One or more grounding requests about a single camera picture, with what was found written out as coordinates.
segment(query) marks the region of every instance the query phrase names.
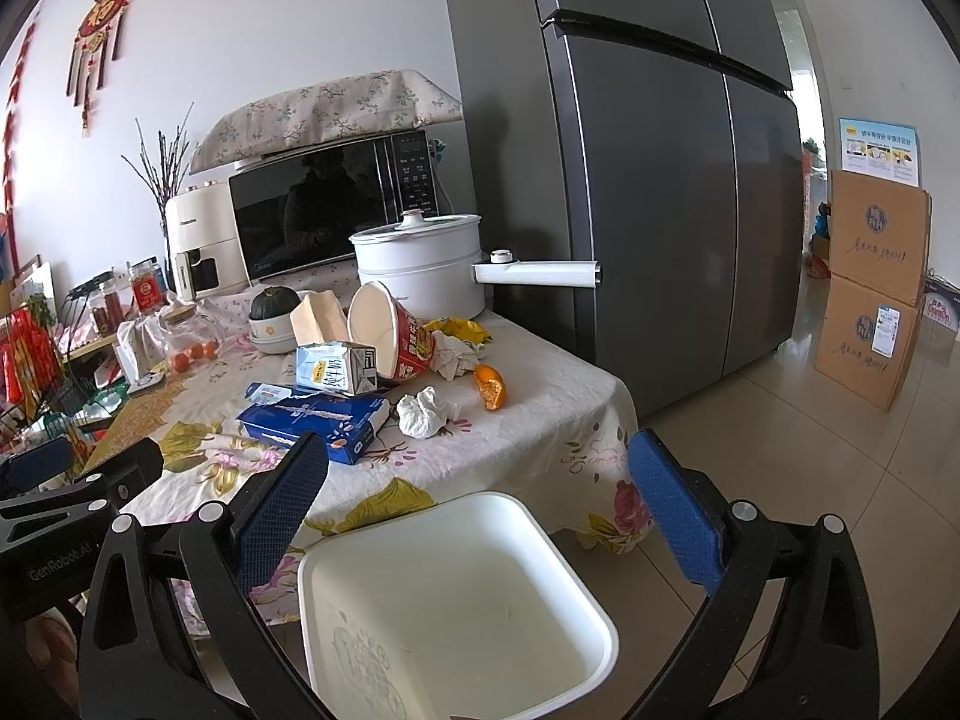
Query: microwave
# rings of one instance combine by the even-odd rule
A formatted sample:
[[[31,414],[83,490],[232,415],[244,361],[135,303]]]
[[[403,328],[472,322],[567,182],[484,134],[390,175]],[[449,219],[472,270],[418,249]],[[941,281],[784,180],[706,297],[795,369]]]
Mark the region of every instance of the microwave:
[[[422,130],[285,151],[229,178],[248,277],[263,279],[353,255],[353,233],[438,215]]]

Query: blue and white poster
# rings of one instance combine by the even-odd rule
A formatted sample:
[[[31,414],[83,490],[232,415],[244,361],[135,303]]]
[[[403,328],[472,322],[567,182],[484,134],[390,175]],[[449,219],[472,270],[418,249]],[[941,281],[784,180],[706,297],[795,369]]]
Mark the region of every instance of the blue and white poster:
[[[920,186],[917,130],[899,124],[840,119],[843,169]]]

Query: red hanging decoration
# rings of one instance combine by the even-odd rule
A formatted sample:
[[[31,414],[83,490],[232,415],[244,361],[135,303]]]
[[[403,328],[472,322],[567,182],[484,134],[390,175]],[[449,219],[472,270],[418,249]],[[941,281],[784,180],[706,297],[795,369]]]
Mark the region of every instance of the red hanging decoration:
[[[73,97],[73,104],[80,108],[83,133],[90,128],[91,79],[96,67],[98,90],[107,80],[107,52],[110,59],[117,60],[120,49],[120,28],[124,11],[130,0],[93,0],[93,8],[83,18],[73,40],[70,55],[70,71],[66,81],[66,95]],[[109,47],[113,38],[112,49]]]
[[[13,271],[20,268],[16,256],[16,238],[13,237],[13,135],[16,133],[16,106],[20,102],[20,86],[23,80],[23,68],[27,62],[27,53],[30,52],[30,43],[37,31],[37,15],[27,27],[20,44],[20,52],[16,55],[16,66],[13,68],[13,77],[10,79],[10,90],[7,93],[7,115],[3,127],[3,210],[7,215],[7,239],[10,241],[10,259]]]

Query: yellow wrapper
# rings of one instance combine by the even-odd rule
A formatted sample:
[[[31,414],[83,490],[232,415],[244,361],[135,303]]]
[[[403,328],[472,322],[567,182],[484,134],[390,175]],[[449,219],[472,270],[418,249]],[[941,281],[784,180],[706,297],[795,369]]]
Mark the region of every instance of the yellow wrapper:
[[[427,322],[425,327],[429,333],[440,330],[445,336],[459,338],[466,343],[473,343],[474,346],[493,340],[490,333],[472,319],[434,319],[433,322]]]

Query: microwave control panel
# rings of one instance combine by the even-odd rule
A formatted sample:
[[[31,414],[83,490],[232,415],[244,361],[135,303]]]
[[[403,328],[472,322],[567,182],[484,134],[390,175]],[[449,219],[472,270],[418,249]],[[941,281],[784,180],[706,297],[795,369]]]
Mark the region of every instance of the microwave control panel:
[[[438,213],[437,194],[430,170],[430,152],[422,130],[391,136],[397,183],[400,185],[400,213],[421,210]]]

